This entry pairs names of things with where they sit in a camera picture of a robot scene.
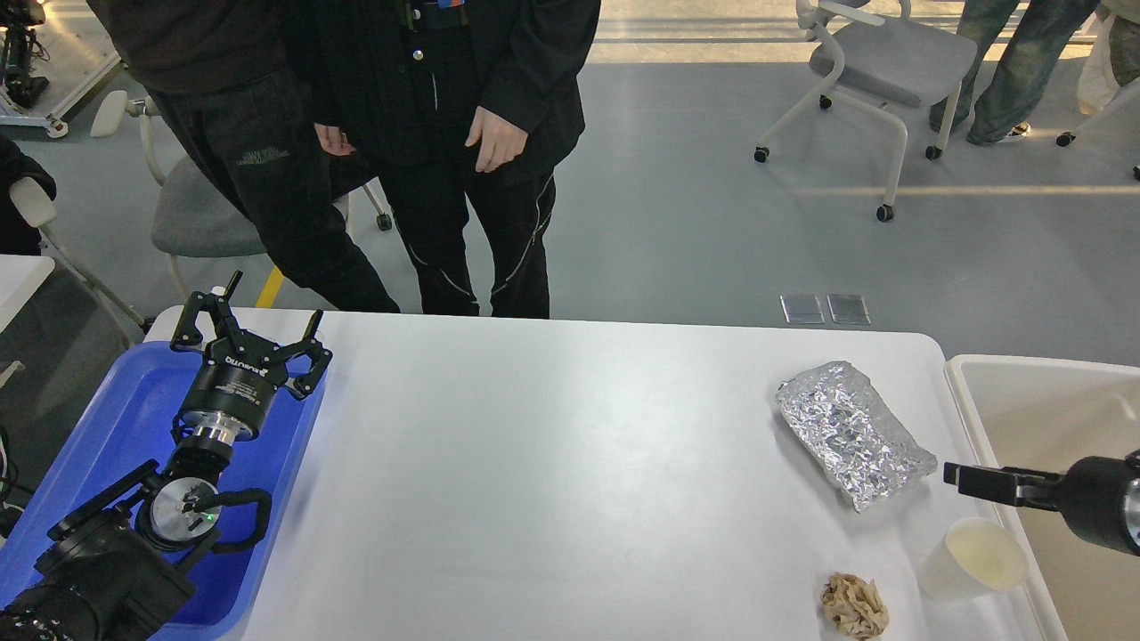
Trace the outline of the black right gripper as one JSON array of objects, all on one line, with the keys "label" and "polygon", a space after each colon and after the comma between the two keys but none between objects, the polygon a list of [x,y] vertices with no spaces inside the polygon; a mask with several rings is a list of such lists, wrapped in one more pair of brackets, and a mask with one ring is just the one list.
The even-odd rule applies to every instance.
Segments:
[{"label": "black right gripper", "polygon": [[1125,459],[1078,459],[1065,478],[1019,466],[943,464],[943,482],[953,484],[958,494],[1003,506],[1060,510],[1080,539],[1127,555],[1139,555],[1137,480],[1137,451]]}]

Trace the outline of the robot base top left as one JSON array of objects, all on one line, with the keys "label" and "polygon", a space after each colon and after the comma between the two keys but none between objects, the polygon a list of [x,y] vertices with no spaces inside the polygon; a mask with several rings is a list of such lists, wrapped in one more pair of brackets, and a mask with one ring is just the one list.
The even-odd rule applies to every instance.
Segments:
[{"label": "robot base top left", "polygon": [[65,117],[121,68],[85,1],[3,1],[3,125],[70,132]]}]

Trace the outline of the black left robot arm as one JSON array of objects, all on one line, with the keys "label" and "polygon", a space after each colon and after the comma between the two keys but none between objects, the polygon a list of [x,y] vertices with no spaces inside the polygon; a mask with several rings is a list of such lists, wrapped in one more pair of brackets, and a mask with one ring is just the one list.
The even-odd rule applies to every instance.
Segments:
[{"label": "black left robot arm", "polygon": [[109,370],[3,550],[5,640],[213,640],[259,587],[333,354],[242,328],[239,279]]}]

